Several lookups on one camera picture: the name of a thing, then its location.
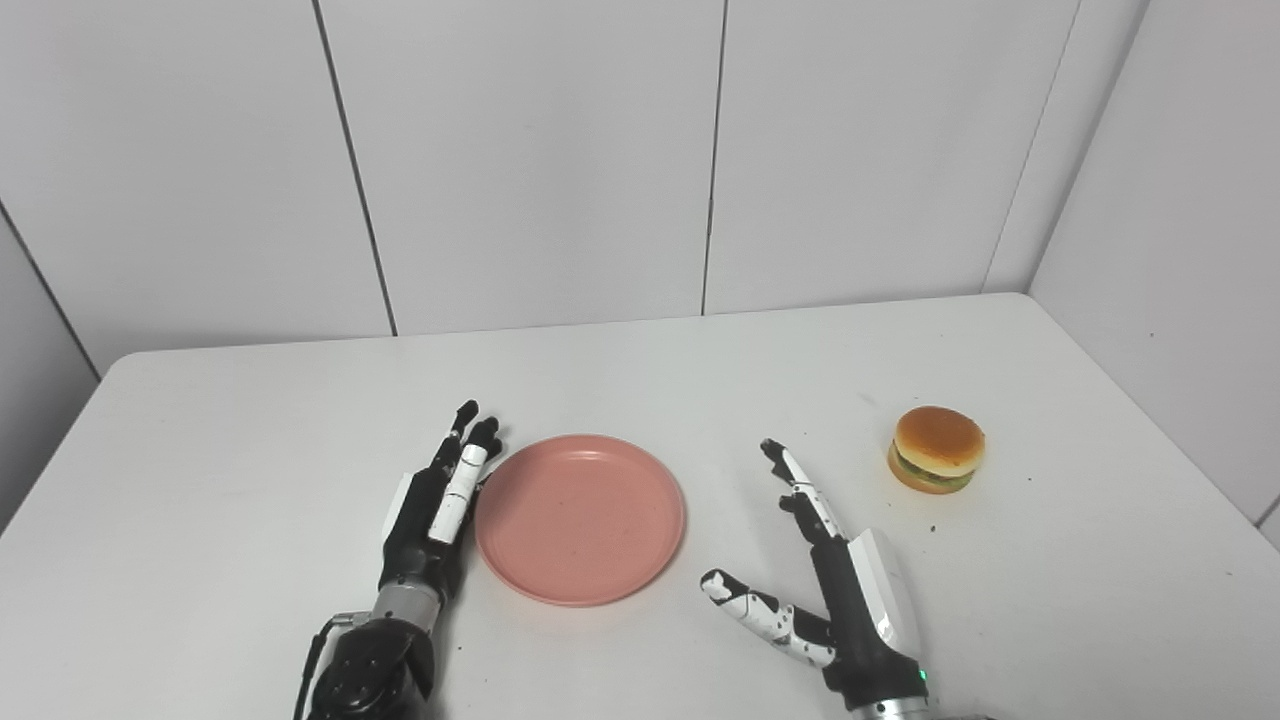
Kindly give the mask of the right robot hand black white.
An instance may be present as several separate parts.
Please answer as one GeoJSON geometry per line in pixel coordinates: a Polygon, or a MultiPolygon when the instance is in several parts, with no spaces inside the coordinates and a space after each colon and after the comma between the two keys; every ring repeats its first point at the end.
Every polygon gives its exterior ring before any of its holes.
{"type": "Polygon", "coordinates": [[[723,569],[700,579],[721,611],[781,653],[817,669],[852,719],[932,719],[922,635],[905,580],[882,533],[845,532],[790,450],[763,439],[788,491],[780,509],[809,544],[827,618],[754,589],[723,569]]]}

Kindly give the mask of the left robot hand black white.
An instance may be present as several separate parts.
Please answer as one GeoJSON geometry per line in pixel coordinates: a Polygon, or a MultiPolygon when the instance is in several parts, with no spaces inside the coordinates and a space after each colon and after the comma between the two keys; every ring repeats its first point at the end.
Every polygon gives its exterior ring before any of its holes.
{"type": "Polygon", "coordinates": [[[495,416],[481,419],[476,400],[458,407],[430,462],[396,491],[381,542],[379,585],[424,585],[442,603],[462,578],[460,543],[474,519],[486,465],[503,452],[495,416]]]}

